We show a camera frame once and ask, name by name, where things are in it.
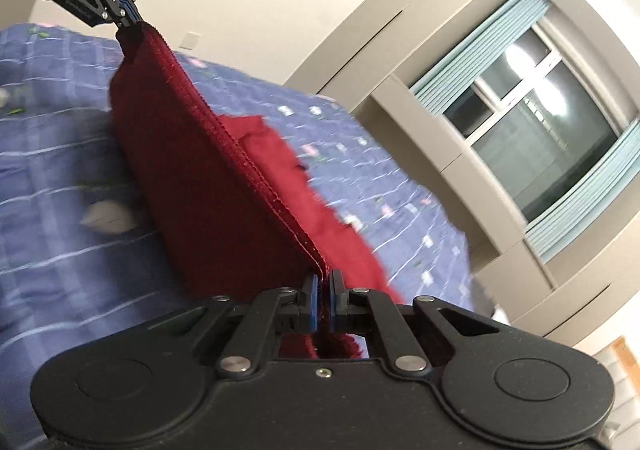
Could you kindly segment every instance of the plaid bedspread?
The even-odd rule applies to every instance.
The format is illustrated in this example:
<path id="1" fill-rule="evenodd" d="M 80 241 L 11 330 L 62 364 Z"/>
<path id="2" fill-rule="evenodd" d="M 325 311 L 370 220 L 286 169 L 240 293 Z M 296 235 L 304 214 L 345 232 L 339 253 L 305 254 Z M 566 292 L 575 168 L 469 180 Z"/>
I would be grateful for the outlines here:
<path id="1" fill-rule="evenodd" d="M 465 237 L 339 105 L 178 59 L 216 112 L 261 114 L 279 131 L 406 302 L 486 305 L 472 299 Z M 59 28 L 0 32 L 0 426 L 15 448 L 44 438 L 28 398 L 44 361 L 187 301 L 113 137 L 108 85 L 121 60 L 116 42 Z M 124 210 L 126 231 L 110 232 L 122 218 L 90 227 L 101 202 Z"/>

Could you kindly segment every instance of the red cloth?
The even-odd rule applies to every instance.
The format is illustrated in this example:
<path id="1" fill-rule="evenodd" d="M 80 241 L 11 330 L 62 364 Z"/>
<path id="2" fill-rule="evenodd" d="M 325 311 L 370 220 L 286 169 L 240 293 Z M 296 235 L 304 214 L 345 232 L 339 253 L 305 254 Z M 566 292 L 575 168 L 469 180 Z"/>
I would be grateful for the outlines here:
<path id="1" fill-rule="evenodd" d="M 149 24 L 117 38 L 125 57 L 111 83 L 116 134 L 192 294 L 250 301 L 300 287 L 308 274 L 326 279 L 329 266 L 348 287 L 386 290 L 374 255 L 260 117 L 215 115 Z"/>
<path id="2" fill-rule="evenodd" d="M 219 119 L 293 213 L 329 268 L 342 271 L 346 287 L 379 289 L 395 299 L 395 293 L 386 284 L 385 272 L 370 248 L 313 192 L 304 167 L 278 133 L 267 126 L 261 116 L 219 116 Z"/>

